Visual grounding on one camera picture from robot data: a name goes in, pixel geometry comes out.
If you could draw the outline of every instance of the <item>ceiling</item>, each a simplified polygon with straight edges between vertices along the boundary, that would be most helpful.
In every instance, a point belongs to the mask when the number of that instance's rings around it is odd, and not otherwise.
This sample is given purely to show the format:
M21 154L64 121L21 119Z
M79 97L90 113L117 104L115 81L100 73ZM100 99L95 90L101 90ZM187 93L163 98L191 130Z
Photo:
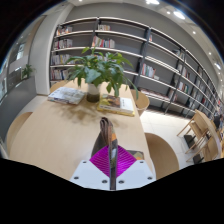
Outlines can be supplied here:
M85 4L104 3L104 2L128 3L128 4L138 5L138 6L147 8L149 10L155 11L155 12L167 17L167 19L172 20L174 23L176 23L178 26L180 26L182 29L184 29L187 33L189 33L192 36L192 38L194 38L194 40L203 49L203 51L207 55L208 59L212 63L214 70L216 71L216 75L217 75L218 79L220 80L220 83L222 83L222 81L224 82L223 60L222 60L222 57L220 56L218 50L216 49L216 47L213 45L212 41L203 32L203 30L194 21L192 21L187 15L184 15L185 20L181 20L181 19L177 18L173 14L173 12L176 9L172 5L166 3L165 1L159 0L160 4L154 5L154 4L146 4L146 0L82 0L82 1L67 0L67 1L51 8L50 10L45 12L43 15L49 15L52 12L63 10L70 3L73 4L74 6L82 6ZM221 71L215 66L215 63L218 63L221 66ZM220 97L222 96L222 89L223 89L223 86L222 86L222 88L220 88L220 92L219 92Z

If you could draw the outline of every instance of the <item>chair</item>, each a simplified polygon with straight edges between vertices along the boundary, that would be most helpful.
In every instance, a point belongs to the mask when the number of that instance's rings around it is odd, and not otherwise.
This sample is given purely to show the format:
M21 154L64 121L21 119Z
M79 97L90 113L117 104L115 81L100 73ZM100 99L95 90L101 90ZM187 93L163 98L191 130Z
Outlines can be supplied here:
M51 88L50 88L50 93L53 93L56 89L58 89L58 88L60 88L60 87L62 87L62 86L64 86L65 84L66 84L67 82L66 81L60 81L60 82L57 82L57 83L55 83L53 86L51 86Z
M214 160L219 153L215 139L211 137L197 153L187 160L187 162L194 156L198 155L201 151L203 152L205 162Z
M221 141L222 141L222 137L221 137L220 131L218 130L218 131L216 132L216 134L218 135L219 141L221 142Z
M0 158L9 159L7 152L5 151L3 145L0 142Z
M10 125L6 140L8 154L10 154L10 150L17 133L32 113L33 112L26 112L19 115Z
M138 114L139 116L142 115L142 113L148 108L150 101L149 98L143 94L142 92L138 91L138 100L136 99L136 91L134 89L131 89L131 94L133 96L133 99L135 101Z
M211 120L212 126L214 127L214 129L216 130L216 126L213 120Z
M180 169L176 154L164 139L151 133L145 133L145 137L157 180Z
M206 136L206 133L208 132L207 124L204 122L203 118L198 113L194 115L194 117L189 121L189 123L184 127L181 132L183 132L188 125L190 126L190 129L187 131L186 135L192 130L195 134L195 137L197 138L197 141L185 153L188 153L195 146L201 144L204 140L204 137Z

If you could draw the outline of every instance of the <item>bookshelf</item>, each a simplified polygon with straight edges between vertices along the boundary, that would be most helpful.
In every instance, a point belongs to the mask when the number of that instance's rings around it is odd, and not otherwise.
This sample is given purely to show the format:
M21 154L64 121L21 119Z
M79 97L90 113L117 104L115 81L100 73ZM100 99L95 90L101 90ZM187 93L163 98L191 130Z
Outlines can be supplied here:
M110 30L99 30L98 25L110 26ZM72 32L57 35L57 29L66 26L71 26ZM213 118L218 104L213 81L199 60L167 34L142 23L114 17L72 20L59 24L57 29L52 40L51 57L60 54L80 56L86 46L92 47L94 36L104 40L113 38L114 48L96 47L96 50L123 54L134 67L124 67L124 73L139 90L143 88L170 96L170 100L167 100L147 95L150 99L149 108L190 118L198 109L210 119ZM54 42L63 39L72 39L73 46L54 49ZM157 79L143 75L144 64L156 69ZM51 79L52 70L72 66L51 64L50 58L50 83L60 81Z

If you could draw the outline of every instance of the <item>plant pot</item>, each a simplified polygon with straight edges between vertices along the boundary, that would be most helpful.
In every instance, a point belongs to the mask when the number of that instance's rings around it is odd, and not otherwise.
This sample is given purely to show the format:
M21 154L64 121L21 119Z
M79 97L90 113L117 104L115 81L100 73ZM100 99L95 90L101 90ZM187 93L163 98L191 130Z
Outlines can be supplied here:
M94 84L88 84L87 101L96 103L100 100L100 87L101 84L97 87Z

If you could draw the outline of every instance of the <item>wall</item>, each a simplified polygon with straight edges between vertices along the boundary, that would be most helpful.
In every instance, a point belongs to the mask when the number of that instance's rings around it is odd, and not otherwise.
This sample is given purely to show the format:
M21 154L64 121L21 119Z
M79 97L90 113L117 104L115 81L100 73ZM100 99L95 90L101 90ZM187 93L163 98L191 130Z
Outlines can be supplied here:
M0 105L0 136L4 140L17 114L36 96L35 78L24 80L12 89Z
M218 90L219 81L215 75L215 70L201 47L185 30L181 29L180 26L168 20L166 17L154 11L131 4L95 3L74 7L66 18L66 21L94 16L118 17L133 20L166 33L186 47L198 59L210 75Z
M49 62L54 33L58 24L63 23L73 9L69 4L63 11L48 15L41 23L30 52L29 62L36 68L35 82L37 94L48 95L49 88Z

